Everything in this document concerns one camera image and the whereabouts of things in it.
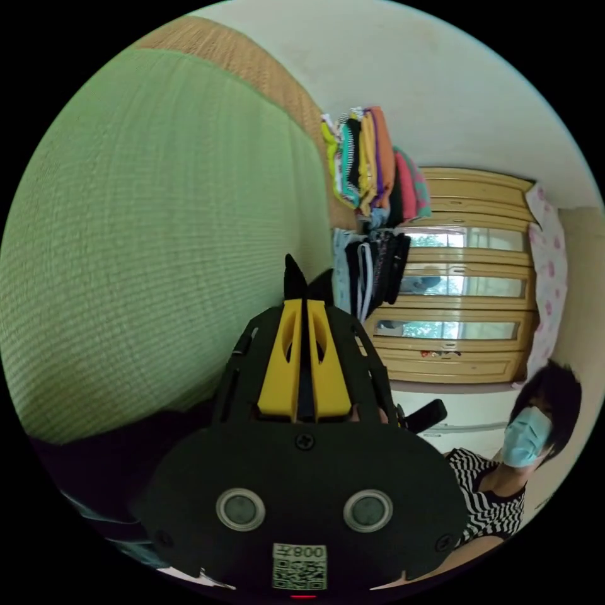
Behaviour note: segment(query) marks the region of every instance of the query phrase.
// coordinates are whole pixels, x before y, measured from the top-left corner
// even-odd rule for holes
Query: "white wall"
[[[393,143],[421,165],[535,178],[560,208],[601,204],[543,97],[482,43],[426,13],[383,0],[233,0],[192,14],[248,35],[334,116],[380,105]]]
[[[427,391],[432,385],[425,385]],[[433,399],[441,399],[447,410],[444,423],[464,427],[507,422],[518,391],[509,389],[500,393],[409,393],[392,391],[393,403],[401,405],[405,414],[412,414]]]
[[[443,394],[393,391],[393,402],[401,405],[406,415],[412,414],[433,399],[441,399],[447,418],[430,431],[420,434],[442,454],[455,447],[464,447],[485,458],[492,459],[502,447],[504,428],[514,406],[517,391],[508,389],[498,393]]]

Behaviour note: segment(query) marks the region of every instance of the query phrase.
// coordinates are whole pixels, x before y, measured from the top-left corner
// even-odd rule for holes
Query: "clothing stack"
[[[359,235],[334,230],[334,305],[363,323],[400,293],[411,238],[394,229],[373,229]]]
[[[328,114],[321,118],[334,195],[355,210],[366,231],[431,215],[426,181],[391,145],[380,107],[353,107],[337,122]]]

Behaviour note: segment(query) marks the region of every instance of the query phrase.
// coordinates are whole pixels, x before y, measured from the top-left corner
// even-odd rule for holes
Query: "wardrobe door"
[[[497,172],[487,172],[485,170],[476,170],[474,168],[444,168],[439,166],[426,166],[421,168],[420,171],[431,183],[436,180],[470,181],[471,183],[499,185],[500,187],[516,189],[522,193],[529,191],[534,186],[535,182],[518,176],[503,175]]]
[[[408,263],[466,262],[532,266],[526,223],[506,223],[502,218],[491,221],[485,215],[442,214],[432,218],[440,225],[411,225],[400,229],[411,239]]]
[[[536,317],[531,311],[380,307],[365,329],[377,349],[519,351],[527,347]]]
[[[434,212],[453,210],[533,222],[525,193],[532,181],[466,168],[422,168]]]
[[[536,309],[531,267],[484,263],[408,263],[393,306],[407,309]]]
[[[377,349],[390,380],[414,383],[511,383],[521,378],[522,351],[485,353]]]

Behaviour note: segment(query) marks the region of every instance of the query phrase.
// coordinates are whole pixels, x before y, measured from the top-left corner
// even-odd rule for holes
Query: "round sensor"
[[[393,503],[383,492],[363,490],[347,500],[343,516],[345,523],[354,531],[378,531],[391,520]]]
[[[235,531],[256,529],[265,518],[265,505],[260,497],[242,488],[223,492],[216,502],[221,522]]]

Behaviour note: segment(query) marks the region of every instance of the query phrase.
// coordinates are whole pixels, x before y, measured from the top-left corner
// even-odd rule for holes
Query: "qr code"
[[[326,589],[326,562],[274,559],[273,588],[298,591]]]

